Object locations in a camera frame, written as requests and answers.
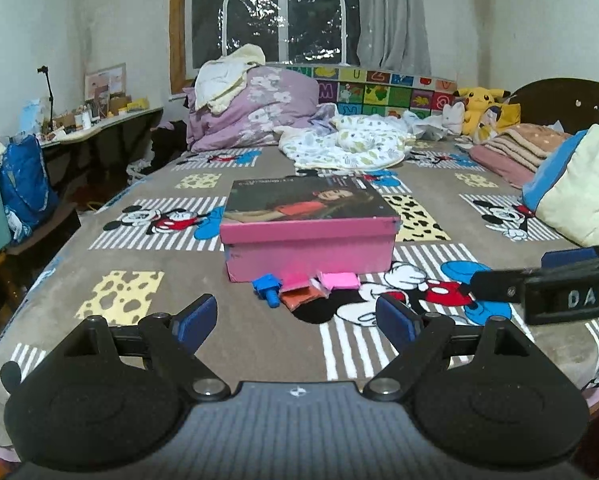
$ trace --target metal screw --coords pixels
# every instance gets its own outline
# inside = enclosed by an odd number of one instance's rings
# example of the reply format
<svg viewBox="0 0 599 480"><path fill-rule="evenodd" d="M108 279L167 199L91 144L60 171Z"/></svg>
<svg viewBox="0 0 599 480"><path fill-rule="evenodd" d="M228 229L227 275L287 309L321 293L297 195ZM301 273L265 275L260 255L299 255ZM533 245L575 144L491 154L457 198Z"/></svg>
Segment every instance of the metal screw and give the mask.
<svg viewBox="0 0 599 480"><path fill-rule="evenodd" d="M372 380L369 383L369 388L376 394L391 395L397 393L400 390L401 385L390 377L380 377Z"/></svg>
<svg viewBox="0 0 599 480"><path fill-rule="evenodd" d="M225 386L219 379L200 379L193 384L193 390L200 395L212 396L221 393Z"/></svg>

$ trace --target shoebox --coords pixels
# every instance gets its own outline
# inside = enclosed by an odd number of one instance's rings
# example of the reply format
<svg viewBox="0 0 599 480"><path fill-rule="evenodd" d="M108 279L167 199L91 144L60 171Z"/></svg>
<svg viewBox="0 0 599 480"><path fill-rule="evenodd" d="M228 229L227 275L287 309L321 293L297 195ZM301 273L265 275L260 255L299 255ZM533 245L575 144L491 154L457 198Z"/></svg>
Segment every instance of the shoebox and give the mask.
<svg viewBox="0 0 599 480"><path fill-rule="evenodd" d="M220 239L231 282L265 274L370 274L390 268L399 215L362 179L237 180Z"/></svg>

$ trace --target white wall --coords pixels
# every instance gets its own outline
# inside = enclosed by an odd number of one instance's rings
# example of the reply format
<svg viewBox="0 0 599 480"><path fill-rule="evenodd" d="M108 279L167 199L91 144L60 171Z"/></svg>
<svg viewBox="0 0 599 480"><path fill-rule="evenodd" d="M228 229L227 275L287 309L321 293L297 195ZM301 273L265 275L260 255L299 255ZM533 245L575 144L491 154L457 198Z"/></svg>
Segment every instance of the white wall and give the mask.
<svg viewBox="0 0 599 480"><path fill-rule="evenodd" d="M480 47L479 0L423 0L431 71L457 80L461 86L478 83Z"/></svg>
<svg viewBox="0 0 599 480"><path fill-rule="evenodd" d="M84 100L80 1L0 0L0 134L16 134L25 102L48 95L37 73L42 65L49 67L54 110Z"/></svg>
<svg viewBox="0 0 599 480"><path fill-rule="evenodd" d="M169 0L83 0L88 70L126 63L127 93L164 106L164 118L185 115L169 103Z"/></svg>
<svg viewBox="0 0 599 480"><path fill-rule="evenodd" d="M599 0L492 0L489 85L599 81Z"/></svg>

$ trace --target wooden window frame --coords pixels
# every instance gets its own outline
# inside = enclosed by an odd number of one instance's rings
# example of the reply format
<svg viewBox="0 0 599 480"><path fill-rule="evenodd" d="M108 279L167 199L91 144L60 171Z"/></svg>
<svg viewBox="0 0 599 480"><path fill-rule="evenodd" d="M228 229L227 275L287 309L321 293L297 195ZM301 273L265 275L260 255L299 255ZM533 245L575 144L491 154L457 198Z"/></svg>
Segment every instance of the wooden window frame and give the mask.
<svg viewBox="0 0 599 480"><path fill-rule="evenodd" d="M171 94L177 95L193 83L186 78L186 35L184 0L169 0L168 37L170 46Z"/></svg>

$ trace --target desk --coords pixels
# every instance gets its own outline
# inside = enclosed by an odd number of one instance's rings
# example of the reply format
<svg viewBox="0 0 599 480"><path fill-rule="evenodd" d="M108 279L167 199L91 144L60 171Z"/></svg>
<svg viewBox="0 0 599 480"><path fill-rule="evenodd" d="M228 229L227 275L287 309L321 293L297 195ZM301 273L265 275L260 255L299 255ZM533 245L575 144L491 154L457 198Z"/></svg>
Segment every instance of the desk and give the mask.
<svg viewBox="0 0 599 480"><path fill-rule="evenodd" d="M106 130L112 128L116 130L120 157L123 165L126 166L130 162L130 157L135 152L140 142L142 142L145 134L150 130L151 126L157 124L160 120L163 110L163 107L156 107L139 112L131 112L121 116L105 118L87 130L80 130L72 134L67 134L60 139L45 142L42 145L42 149L44 150L44 160L46 162L51 162L67 153L70 156L64 176L62 176L62 179L59 182L53 185L55 191L57 191L59 195L62 195L68 184L81 174L86 173L86 171L102 170L103 174L104 168L102 167L102 162L100 160L96 139L99 134ZM144 126L142 127L140 134L131 142L131 145L127 147L124 142L124 125L129 121L134 121L135 119L142 117L145 119ZM82 142L88 144L90 160L86 166L80 167L79 159Z"/></svg>

